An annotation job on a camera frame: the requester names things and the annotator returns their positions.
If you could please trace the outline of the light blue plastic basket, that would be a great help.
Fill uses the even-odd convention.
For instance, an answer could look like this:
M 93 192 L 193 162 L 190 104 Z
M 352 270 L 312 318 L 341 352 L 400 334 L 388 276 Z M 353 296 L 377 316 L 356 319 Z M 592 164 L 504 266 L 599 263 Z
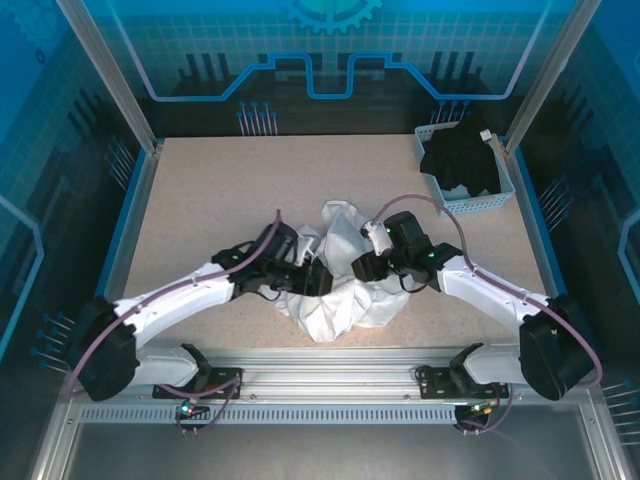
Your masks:
M 417 126 L 414 129 L 414 153 L 416 161 L 421 163 L 425 153 L 424 144 L 431 140 L 435 132 L 452 129 L 456 125 L 457 122 L 445 122 Z M 500 182 L 499 193 L 492 194 L 485 191 L 480 196 L 471 197 L 466 188 L 462 186 L 456 187 L 451 191 L 442 190 L 435 176 L 427 173 L 422 174 L 429 194 L 454 215 L 500 208 L 515 195 L 515 187 L 507 171 L 498 137 L 495 134 L 491 134 L 491 137 L 485 135 L 484 139 L 485 144 L 492 149 L 494 154 Z

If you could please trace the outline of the aluminium table side rail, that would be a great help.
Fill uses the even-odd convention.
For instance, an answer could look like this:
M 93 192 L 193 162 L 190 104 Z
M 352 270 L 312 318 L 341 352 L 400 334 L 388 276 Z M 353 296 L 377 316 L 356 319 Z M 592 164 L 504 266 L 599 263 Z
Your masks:
M 95 317 L 100 315 L 94 309 L 96 301 L 103 298 L 107 303 L 114 303 L 124 297 L 161 147 L 159 145 L 155 153 L 142 150 L 138 155 L 96 290 L 76 317 L 80 321 L 81 336 L 91 330 Z
M 544 291 L 551 297 L 565 294 L 567 287 L 521 149 L 507 154 L 505 161 Z

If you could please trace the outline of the aluminium frame post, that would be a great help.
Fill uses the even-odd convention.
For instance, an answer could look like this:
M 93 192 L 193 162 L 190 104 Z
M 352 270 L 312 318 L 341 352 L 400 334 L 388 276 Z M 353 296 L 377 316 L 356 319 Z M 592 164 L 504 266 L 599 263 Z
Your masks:
M 85 53 L 146 154 L 154 155 L 157 140 L 115 57 L 82 0 L 55 0 Z
M 523 140 L 527 130 L 531 127 L 554 84 L 566 67 L 601 1 L 575 1 L 573 9 L 556 37 L 531 89 L 525 96 L 505 135 L 505 140 L 503 141 L 505 157 L 515 154 L 515 150 Z

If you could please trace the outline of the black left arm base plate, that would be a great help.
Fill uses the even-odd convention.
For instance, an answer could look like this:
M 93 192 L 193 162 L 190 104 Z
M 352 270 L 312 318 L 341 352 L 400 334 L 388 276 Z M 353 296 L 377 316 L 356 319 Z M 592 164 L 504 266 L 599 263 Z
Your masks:
M 235 367 L 212 368 L 208 373 L 197 373 L 183 387 L 155 385 L 152 390 L 154 399 L 224 399 L 228 395 L 238 399 L 244 370 Z

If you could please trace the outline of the small connector with lights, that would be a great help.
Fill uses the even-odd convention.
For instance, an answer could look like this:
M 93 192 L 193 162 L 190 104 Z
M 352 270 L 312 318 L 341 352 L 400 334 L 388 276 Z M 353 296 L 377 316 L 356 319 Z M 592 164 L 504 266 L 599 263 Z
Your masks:
M 210 413 L 210 408 L 206 405 L 200 405 L 196 399 L 184 400 L 176 410 L 176 421 L 198 421 L 206 420 Z
M 489 403 L 458 405 L 455 407 L 455 418 L 460 424 L 475 422 L 480 425 L 486 425 L 492 410 L 493 406 Z

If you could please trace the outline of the black garment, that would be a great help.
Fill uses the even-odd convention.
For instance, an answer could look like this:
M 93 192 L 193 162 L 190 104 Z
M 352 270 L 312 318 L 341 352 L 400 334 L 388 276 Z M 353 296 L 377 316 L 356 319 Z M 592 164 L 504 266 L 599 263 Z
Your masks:
M 465 116 L 455 127 L 434 131 L 423 142 L 420 172 L 436 178 L 443 191 L 464 186 L 470 197 L 501 192 L 498 167 L 492 148 L 481 133 L 491 131 L 481 116 Z

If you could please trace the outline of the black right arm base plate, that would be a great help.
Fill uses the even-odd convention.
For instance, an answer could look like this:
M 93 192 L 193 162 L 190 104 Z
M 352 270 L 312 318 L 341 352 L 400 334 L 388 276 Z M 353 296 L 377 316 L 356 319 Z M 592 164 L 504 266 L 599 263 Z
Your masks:
M 509 389 L 501 384 L 478 384 L 462 368 L 418 366 L 414 378 L 422 399 L 507 399 Z

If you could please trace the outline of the aluminium mounting rail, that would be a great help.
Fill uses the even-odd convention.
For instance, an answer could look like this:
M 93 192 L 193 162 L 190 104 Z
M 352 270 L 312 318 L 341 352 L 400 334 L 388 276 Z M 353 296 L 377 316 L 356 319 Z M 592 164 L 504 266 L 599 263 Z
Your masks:
M 460 368 L 475 364 L 469 376 L 479 384 L 524 386 L 513 345 L 454 348 L 292 348 L 206 349 L 145 347 L 131 373 L 116 368 L 87 393 L 94 401 L 151 395 L 155 385 L 183 387 L 212 368 L 244 370 L 239 399 L 275 403 L 399 403 L 420 400 L 414 378 L 418 366 Z

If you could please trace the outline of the white t-shirt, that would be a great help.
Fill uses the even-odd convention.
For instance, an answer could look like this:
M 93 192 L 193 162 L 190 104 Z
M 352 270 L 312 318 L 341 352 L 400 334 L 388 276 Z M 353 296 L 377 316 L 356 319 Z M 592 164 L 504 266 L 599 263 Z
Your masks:
M 319 240 L 316 258 L 333 276 L 332 289 L 320 297 L 284 293 L 274 301 L 276 310 L 291 317 L 317 343 L 333 342 L 354 327 L 386 326 L 407 303 L 409 294 L 401 288 L 396 274 L 368 283 L 355 277 L 351 263 L 374 251 L 359 232 L 368 219 L 344 200 L 327 201 L 321 218 L 324 234 L 308 225 L 297 232 Z

